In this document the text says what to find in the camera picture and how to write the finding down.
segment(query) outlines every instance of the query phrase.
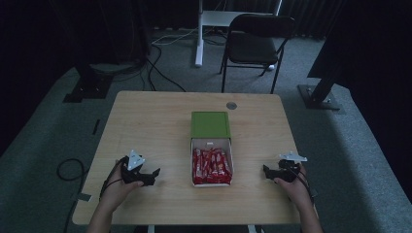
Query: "chair backrest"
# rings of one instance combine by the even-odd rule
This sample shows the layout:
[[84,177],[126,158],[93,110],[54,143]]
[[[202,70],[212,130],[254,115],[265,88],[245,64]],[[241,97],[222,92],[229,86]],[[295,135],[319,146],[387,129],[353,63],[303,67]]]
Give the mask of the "chair backrest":
[[291,38],[294,31],[292,17],[242,14],[229,25],[229,32],[242,31],[259,37]]

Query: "black backdrop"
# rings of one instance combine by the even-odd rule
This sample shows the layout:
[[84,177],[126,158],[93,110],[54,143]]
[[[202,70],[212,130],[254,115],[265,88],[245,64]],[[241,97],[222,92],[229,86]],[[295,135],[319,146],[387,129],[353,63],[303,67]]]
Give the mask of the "black backdrop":
[[[130,47],[130,12],[136,14],[138,0],[54,0],[62,3],[75,29],[83,59],[89,63],[117,63],[140,58],[142,52],[125,56]],[[142,10],[149,27],[196,28],[198,1],[142,0]],[[323,39],[330,31],[344,0],[284,1],[280,15],[299,21],[296,35]],[[204,9],[223,8],[220,0],[204,0]],[[271,12],[274,0],[227,0],[226,9],[245,12]],[[132,6],[132,10],[123,9]],[[117,33],[107,30],[105,17],[112,16]],[[113,40],[111,35],[123,35]],[[74,67],[74,53],[48,0],[0,0],[0,154],[8,147],[22,126],[30,119],[38,104],[54,82]]]
[[[348,0],[308,77],[350,89],[412,201],[411,13],[407,0]],[[341,72],[331,77],[336,66]]]

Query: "metal stand base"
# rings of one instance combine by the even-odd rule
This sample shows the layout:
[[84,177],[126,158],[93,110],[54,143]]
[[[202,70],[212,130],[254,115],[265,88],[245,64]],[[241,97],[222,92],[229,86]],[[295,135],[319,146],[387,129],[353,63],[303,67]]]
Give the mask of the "metal stand base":
[[311,96],[315,87],[315,85],[304,84],[297,86],[307,109],[332,110],[335,114],[346,114],[342,106],[336,103],[336,100],[331,92],[327,95],[324,101],[320,103],[313,101]]
[[81,103],[83,99],[104,99],[112,84],[113,76],[100,76],[95,86],[86,86],[79,79],[71,94],[66,94],[63,103]]

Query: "red wrapper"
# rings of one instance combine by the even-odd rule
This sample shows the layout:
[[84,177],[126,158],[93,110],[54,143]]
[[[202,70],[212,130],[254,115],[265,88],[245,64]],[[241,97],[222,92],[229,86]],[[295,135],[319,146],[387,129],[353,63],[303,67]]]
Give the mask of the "red wrapper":
[[231,171],[226,155],[221,149],[193,150],[193,183],[228,183]]
[[201,150],[193,150],[193,183],[201,184],[203,183],[202,177],[202,153]]

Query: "chair seat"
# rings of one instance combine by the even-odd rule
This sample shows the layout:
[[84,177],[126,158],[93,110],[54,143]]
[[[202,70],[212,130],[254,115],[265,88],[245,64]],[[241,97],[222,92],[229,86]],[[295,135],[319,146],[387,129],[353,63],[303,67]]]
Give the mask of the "chair seat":
[[233,33],[229,60],[245,64],[275,64],[278,62],[275,44],[272,38],[261,38],[246,33]]

